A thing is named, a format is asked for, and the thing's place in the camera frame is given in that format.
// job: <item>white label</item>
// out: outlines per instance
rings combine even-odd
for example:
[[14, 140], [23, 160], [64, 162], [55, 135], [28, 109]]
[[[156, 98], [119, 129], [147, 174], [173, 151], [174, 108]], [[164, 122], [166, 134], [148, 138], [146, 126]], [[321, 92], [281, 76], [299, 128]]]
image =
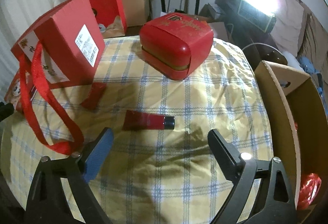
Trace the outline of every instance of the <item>white label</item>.
[[[37, 38], [34, 31], [30, 32], [19, 42], [19, 47], [31, 61], [33, 59], [34, 51], [38, 42], [39, 38]], [[45, 49], [42, 50], [41, 64], [45, 77], [50, 83], [61, 83], [69, 81], [66, 75], [61, 71], [61, 69], [45, 51]]]
[[89, 61], [90, 65], [94, 67], [99, 49], [95, 41], [92, 39], [91, 34], [89, 33], [86, 25], [83, 25], [75, 40], [75, 43], [81, 50], [87, 61]]

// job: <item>white cable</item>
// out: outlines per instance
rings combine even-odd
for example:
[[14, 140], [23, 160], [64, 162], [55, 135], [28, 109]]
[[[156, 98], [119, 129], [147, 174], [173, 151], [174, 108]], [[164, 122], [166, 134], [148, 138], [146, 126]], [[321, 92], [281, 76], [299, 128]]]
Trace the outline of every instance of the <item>white cable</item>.
[[248, 48], [248, 47], [250, 47], [250, 46], [252, 46], [252, 45], [254, 45], [254, 44], [266, 45], [267, 47], [270, 47], [270, 48], [272, 48], [273, 50], [275, 50], [275, 51], [277, 51], [278, 53], [280, 53], [281, 55], [283, 55], [278, 49], [276, 49], [276, 48], [274, 48], [274, 47], [272, 47], [271, 45], [268, 45], [268, 44], [266, 44], [266, 43], [250, 43], [249, 45], [245, 46], [245, 47], [242, 49], [242, 51], [244, 51], [246, 48]]

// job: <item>plaid blanket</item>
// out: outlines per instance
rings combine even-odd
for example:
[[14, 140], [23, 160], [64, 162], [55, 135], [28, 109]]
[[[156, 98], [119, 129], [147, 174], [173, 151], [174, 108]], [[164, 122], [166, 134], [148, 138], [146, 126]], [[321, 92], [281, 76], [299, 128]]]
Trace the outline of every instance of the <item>plaid blanket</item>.
[[[142, 60], [138, 37], [106, 40], [95, 81], [107, 90], [95, 111], [80, 106], [90, 86], [53, 90], [81, 127], [86, 142], [104, 127], [114, 131], [114, 145], [90, 187], [113, 223], [209, 223], [228, 196], [226, 181], [207, 145], [216, 128], [239, 151], [255, 158], [273, 156], [268, 117], [242, 51], [215, 39], [207, 60], [187, 79], [171, 81]], [[70, 139], [68, 129], [39, 96], [33, 109], [49, 142]], [[127, 109], [175, 116], [173, 131], [122, 131]], [[36, 139], [20, 113], [5, 123], [1, 171], [25, 208], [40, 158], [64, 158]], [[75, 218], [82, 216], [63, 187]], [[240, 220], [250, 212], [258, 188], [253, 185]]]

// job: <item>red printed box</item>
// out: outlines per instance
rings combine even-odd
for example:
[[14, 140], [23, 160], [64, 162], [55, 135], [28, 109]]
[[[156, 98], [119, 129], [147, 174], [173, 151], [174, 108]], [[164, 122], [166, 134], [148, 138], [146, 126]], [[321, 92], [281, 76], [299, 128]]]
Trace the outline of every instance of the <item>red printed box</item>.
[[93, 82], [105, 48], [89, 0], [68, 0], [37, 19], [11, 51], [32, 61], [38, 42], [51, 89]]
[[103, 38], [124, 36], [126, 19], [122, 0], [90, 0]]

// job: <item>red plastic bag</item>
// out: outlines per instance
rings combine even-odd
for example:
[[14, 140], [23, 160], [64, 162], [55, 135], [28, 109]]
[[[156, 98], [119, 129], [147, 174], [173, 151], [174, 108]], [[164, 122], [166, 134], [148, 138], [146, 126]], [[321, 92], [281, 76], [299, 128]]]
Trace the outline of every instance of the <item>red plastic bag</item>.
[[320, 186], [321, 179], [317, 174], [302, 175], [297, 210], [307, 209], [313, 203], [320, 190]]

